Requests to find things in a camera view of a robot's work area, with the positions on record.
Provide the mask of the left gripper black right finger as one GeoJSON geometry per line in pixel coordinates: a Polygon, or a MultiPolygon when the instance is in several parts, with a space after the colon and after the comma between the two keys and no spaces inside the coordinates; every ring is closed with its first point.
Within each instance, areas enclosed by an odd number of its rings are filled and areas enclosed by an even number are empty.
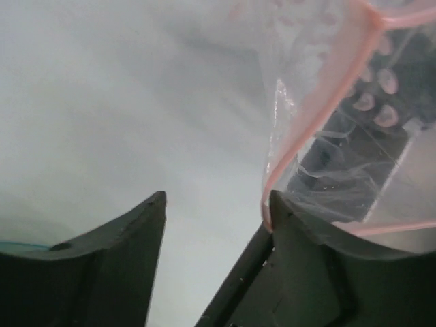
{"type": "Polygon", "coordinates": [[[435,254],[351,235],[270,195],[260,228],[199,326],[434,326],[435,254]]]}

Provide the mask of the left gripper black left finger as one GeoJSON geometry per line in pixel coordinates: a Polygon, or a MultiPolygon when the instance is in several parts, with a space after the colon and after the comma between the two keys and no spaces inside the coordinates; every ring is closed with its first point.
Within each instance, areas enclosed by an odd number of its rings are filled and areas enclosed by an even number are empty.
{"type": "Polygon", "coordinates": [[[144,326],[166,224],[163,191],[46,250],[1,252],[2,326],[144,326]]]}

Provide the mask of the clear zip top bag pink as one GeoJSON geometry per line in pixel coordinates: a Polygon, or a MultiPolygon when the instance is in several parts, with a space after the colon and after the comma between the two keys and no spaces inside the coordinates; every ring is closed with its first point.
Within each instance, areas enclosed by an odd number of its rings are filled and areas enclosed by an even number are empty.
{"type": "Polygon", "coordinates": [[[272,111],[260,200],[356,235],[435,227],[435,2],[234,1],[272,111]]]}

